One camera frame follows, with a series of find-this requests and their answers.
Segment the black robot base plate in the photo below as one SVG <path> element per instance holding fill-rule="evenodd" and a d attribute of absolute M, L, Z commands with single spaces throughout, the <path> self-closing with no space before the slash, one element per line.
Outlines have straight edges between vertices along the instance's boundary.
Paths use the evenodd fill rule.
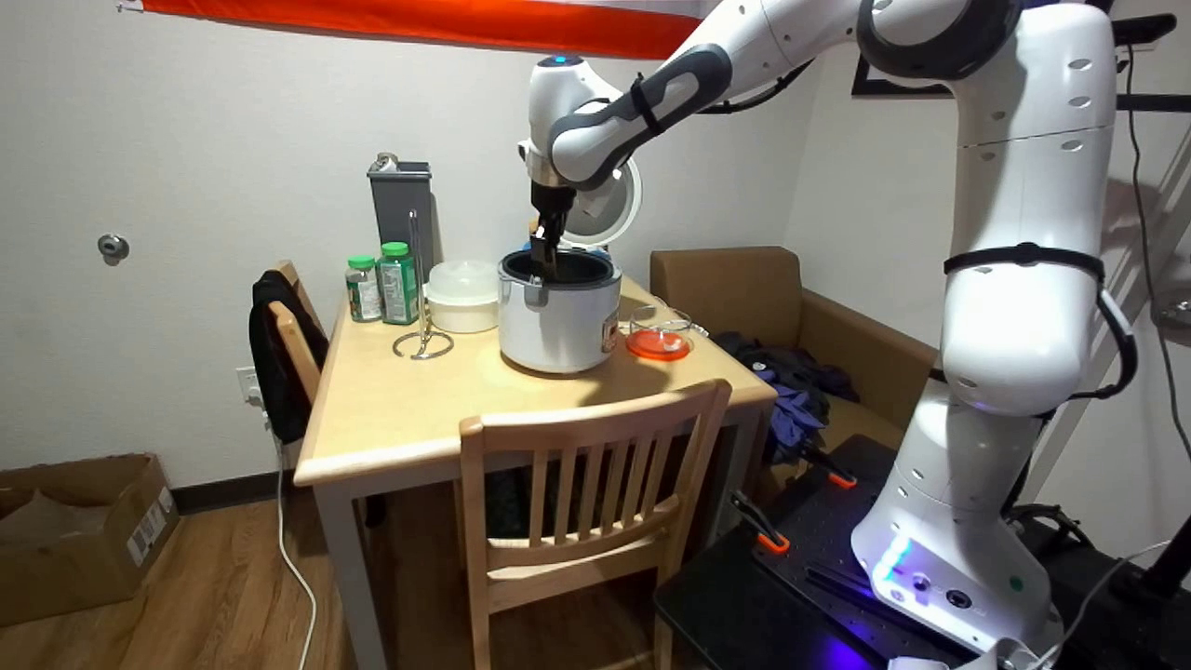
<path fill-rule="evenodd" d="M 849 532 L 893 449 L 853 434 L 829 460 L 853 488 L 810 467 L 766 506 L 786 555 L 740 521 L 654 596 L 654 610 L 707 670 L 885 670 L 893 655 L 971 661 L 968 647 L 883 607 L 853 561 Z M 1147 592 L 1138 566 L 1101 555 L 1058 506 L 1024 503 L 1012 523 L 1075 626 L 1058 670 L 1191 670 L 1185 592 Z"/>

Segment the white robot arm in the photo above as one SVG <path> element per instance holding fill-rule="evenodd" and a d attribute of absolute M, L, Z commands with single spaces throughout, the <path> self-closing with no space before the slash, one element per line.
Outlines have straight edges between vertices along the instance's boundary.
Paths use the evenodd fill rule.
<path fill-rule="evenodd" d="M 573 202 L 682 117 L 849 39 L 955 105 L 955 205 L 936 377 L 849 548 L 870 596 L 1002 664 L 1053 664 L 1075 631 L 1004 521 L 1040 419 L 1086 395 L 1121 27 L 1097 0 L 720 0 L 623 87 L 575 54 L 529 78 L 534 250 Z"/>

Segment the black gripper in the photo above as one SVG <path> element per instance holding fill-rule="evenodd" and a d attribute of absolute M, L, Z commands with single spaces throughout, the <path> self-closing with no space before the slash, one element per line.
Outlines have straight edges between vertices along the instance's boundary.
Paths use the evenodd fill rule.
<path fill-rule="evenodd" d="M 534 207 L 534 226 L 530 226 L 530 241 L 543 250 L 553 250 L 560 231 L 564 231 L 564 217 L 573 207 L 573 189 L 569 184 L 530 184 L 530 207 Z"/>

